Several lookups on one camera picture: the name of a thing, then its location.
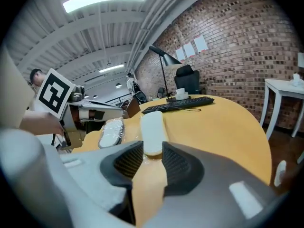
keyboard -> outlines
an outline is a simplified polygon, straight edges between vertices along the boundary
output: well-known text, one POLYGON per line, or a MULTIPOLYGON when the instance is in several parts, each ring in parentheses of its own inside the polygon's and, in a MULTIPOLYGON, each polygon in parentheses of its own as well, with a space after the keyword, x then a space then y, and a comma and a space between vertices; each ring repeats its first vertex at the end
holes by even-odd
POLYGON ((199 98, 193 98, 193 99, 185 99, 180 101, 174 101, 167 104, 160 104, 155 106, 150 106, 147 109, 143 110, 143 114, 147 114, 150 112, 169 112, 169 111, 177 111, 182 110, 186 108, 196 107, 196 106, 202 106, 202 105, 209 105, 213 103, 214 99, 204 96, 199 98))

brick wall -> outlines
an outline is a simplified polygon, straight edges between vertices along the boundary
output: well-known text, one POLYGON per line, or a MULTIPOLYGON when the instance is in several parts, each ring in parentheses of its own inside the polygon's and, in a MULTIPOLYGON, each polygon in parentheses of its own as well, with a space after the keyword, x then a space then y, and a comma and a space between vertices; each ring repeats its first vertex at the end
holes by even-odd
MULTIPOLYGON (((265 78, 291 79, 298 72, 297 34, 284 11, 273 0, 199 0, 184 11, 154 43, 171 55, 190 42, 196 55, 184 64, 200 74, 200 85, 208 95, 217 95, 244 106, 260 119, 265 78), (193 39, 203 35, 208 50, 197 52, 193 39)), ((169 91, 174 91, 176 69, 166 68, 169 91)), ((135 71, 145 94, 156 97, 164 87, 159 58, 148 52, 135 71)), ((265 122, 269 123, 274 102, 265 122)), ((293 128, 300 101, 283 97, 278 126, 293 128)))

